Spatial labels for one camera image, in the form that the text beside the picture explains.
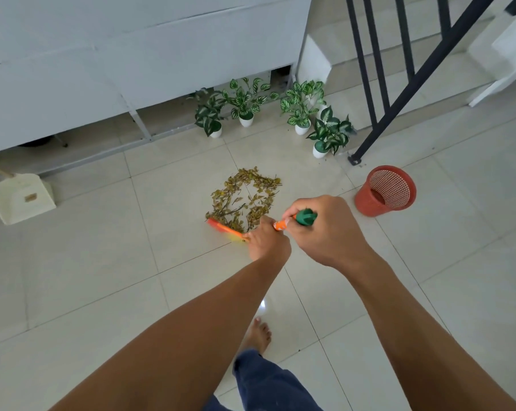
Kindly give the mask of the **person's bare foot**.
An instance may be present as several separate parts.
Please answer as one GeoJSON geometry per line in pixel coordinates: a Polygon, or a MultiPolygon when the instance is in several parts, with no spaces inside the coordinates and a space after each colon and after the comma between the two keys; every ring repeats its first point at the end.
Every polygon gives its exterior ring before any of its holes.
{"type": "Polygon", "coordinates": [[[248,350],[255,350],[263,355],[271,343],[272,332],[261,317],[255,317],[248,327],[240,344],[237,356],[248,350]]]}

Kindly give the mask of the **person's left forearm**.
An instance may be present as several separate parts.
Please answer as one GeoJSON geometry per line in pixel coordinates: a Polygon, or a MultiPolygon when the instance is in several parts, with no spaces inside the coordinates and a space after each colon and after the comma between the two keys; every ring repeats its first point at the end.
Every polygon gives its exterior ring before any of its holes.
{"type": "Polygon", "coordinates": [[[283,267],[276,259],[258,259],[170,312],[50,411],[199,411],[283,267]]]}

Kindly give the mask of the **red plastic mesh wastebasket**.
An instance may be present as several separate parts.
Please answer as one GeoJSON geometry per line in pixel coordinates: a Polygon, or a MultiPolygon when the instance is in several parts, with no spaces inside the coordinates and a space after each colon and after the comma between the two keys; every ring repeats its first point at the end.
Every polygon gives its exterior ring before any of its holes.
{"type": "Polygon", "coordinates": [[[377,217],[409,208],[416,194],[416,185],[405,171],[395,166],[381,165],[369,173],[353,201],[361,214],[377,217]]]}

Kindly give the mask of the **black metal stair railing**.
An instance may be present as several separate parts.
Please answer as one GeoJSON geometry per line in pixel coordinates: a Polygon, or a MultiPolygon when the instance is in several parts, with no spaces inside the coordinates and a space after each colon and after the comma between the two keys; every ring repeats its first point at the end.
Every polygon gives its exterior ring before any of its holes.
{"type": "Polygon", "coordinates": [[[357,151],[349,155],[347,158],[350,164],[353,166],[361,164],[365,153],[385,132],[385,130],[401,113],[408,102],[418,93],[419,89],[424,85],[424,83],[430,79],[430,77],[439,68],[442,62],[448,57],[448,55],[453,51],[458,43],[460,43],[462,38],[472,29],[474,24],[487,11],[487,8],[492,5],[494,0],[472,0],[467,5],[467,7],[465,7],[463,13],[460,14],[455,24],[452,24],[451,22],[449,0],[436,0],[440,22],[441,41],[434,48],[433,52],[427,57],[426,61],[419,68],[419,70],[416,70],[414,65],[408,18],[404,0],[394,0],[394,2],[399,23],[399,32],[402,42],[408,84],[395,99],[395,101],[391,103],[388,96],[386,76],[378,40],[378,32],[375,23],[374,12],[372,10],[372,1],[363,0],[366,24],[368,27],[372,48],[372,57],[374,59],[378,87],[384,108],[383,117],[378,119],[372,100],[370,79],[365,63],[365,55],[359,33],[356,9],[353,0],[346,0],[354,47],[357,54],[357,62],[359,65],[366,105],[368,107],[371,121],[371,133],[366,137],[366,139],[364,139],[363,143],[358,147],[357,151]]]}

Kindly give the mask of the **potted plant in white pot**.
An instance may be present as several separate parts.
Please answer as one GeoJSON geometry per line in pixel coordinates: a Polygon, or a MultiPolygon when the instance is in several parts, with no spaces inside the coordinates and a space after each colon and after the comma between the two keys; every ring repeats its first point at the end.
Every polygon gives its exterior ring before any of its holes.
{"type": "Polygon", "coordinates": [[[219,138],[222,134],[222,109],[227,104],[220,91],[212,88],[201,88],[187,96],[197,104],[194,118],[195,125],[202,128],[208,138],[219,138]]]}
{"type": "Polygon", "coordinates": [[[311,119],[326,106],[324,82],[307,80],[295,82],[280,101],[282,114],[288,114],[287,123],[303,136],[311,127],[311,119]]]}
{"type": "Polygon", "coordinates": [[[331,106],[321,111],[314,128],[306,138],[314,142],[312,154],[317,159],[324,158],[329,153],[336,155],[339,149],[347,146],[350,137],[357,134],[349,116],[342,120],[335,117],[331,106]]]}
{"type": "Polygon", "coordinates": [[[260,77],[252,81],[248,77],[232,79],[229,89],[220,91],[222,98],[232,106],[231,117],[238,119],[244,128],[253,124],[254,116],[264,104],[280,99],[280,94],[271,90],[271,85],[260,77]]]}

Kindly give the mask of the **person's left hand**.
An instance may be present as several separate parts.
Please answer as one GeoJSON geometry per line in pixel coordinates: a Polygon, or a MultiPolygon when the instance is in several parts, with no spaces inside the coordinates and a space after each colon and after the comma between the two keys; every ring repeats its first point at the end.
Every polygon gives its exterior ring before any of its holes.
{"type": "Polygon", "coordinates": [[[284,238],[275,244],[250,244],[249,232],[246,233],[245,236],[248,239],[249,255],[252,261],[261,258],[271,258],[286,263],[291,255],[291,244],[289,238],[284,232],[282,233],[284,238]]]}

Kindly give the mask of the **white panel cabinet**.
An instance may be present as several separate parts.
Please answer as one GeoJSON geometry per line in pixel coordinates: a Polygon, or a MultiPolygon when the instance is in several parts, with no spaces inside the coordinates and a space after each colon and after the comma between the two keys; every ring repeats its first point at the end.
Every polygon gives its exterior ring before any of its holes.
{"type": "Polygon", "coordinates": [[[293,65],[312,0],[0,0],[0,151],[293,65]]]}

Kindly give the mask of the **white stair side panel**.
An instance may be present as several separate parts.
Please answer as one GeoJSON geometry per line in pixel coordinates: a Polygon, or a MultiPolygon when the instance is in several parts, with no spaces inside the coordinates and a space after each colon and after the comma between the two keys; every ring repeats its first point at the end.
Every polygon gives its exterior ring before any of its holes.
{"type": "Polygon", "coordinates": [[[506,11],[498,13],[467,51],[494,78],[494,82],[470,97],[469,106],[475,107],[516,81],[516,16],[506,11]]]}

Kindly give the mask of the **orange broom with green cap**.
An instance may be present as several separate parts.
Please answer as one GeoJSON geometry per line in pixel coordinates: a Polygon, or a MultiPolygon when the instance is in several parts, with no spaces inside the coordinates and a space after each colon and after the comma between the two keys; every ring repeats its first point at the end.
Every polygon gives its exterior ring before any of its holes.
{"type": "MultiPolygon", "coordinates": [[[[293,215],[292,218],[296,223],[298,223],[301,226],[312,226],[317,218],[317,213],[314,212],[312,209],[306,208],[300,210],[297,214],[293,215]]],[[[248,239],[246,238],[245,234],[240,233],[226,225],[223,225],[219,221],[216,221],[214,219],[207,219],[206,223],[215,230],[219,231],[220,233],[228,234],[233,241],[248,242],[248,239]]],[[[273,227],[276,231],[283,231],[287,228],[287,224],[288,219],[284,219],[280,221],[275,221],[273,227]]]]}

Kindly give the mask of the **pile of dry leaves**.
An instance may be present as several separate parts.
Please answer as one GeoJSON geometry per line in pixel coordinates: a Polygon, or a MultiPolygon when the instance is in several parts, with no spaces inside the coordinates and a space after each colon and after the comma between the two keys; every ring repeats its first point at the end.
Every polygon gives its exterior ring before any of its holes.
{"type": "Polygon", "coordinates": [[[205,218],[240,234],[248,233],[269,214],[281,186],[281,178],[264,175],[257,166],[240,168],[211,194],[212,208],[205,218]]]}

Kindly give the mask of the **person's blue trouser leg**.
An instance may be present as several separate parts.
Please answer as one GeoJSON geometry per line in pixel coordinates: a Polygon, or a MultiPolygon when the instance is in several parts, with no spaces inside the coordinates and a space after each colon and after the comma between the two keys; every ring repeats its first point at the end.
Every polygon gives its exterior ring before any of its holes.
{"type": "Polygon", "coordinates": [[[323,411],[293,373],[255,348],[236,356],[232,373],[244,411],[323,411]]]}

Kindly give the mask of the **person's right hand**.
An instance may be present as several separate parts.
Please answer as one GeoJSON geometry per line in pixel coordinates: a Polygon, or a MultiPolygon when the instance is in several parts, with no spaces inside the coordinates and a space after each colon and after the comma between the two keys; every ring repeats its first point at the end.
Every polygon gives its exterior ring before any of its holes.
{"type": "Polygon", "coordinates": [[[366,242],[350,207],[342,197],[324,194],[293,202],[282,215],[283,220],[288,219],[289,234],[290,225],[299,225],[292,216],[306,208],[317,213],[312,226],[323,232],[321,254],[309,255],[314,261],[349,276],[374,258],[374,251],[366,242]]]}

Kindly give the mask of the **person's right forearm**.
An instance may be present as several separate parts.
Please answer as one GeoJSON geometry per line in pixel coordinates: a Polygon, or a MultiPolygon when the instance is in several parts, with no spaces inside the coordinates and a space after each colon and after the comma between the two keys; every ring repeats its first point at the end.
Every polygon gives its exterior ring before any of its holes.
{"type": "Polygon", "coordinates": [[[413,411],[516,411],[514,400],[374,251],[339,258],[413,411]]]}

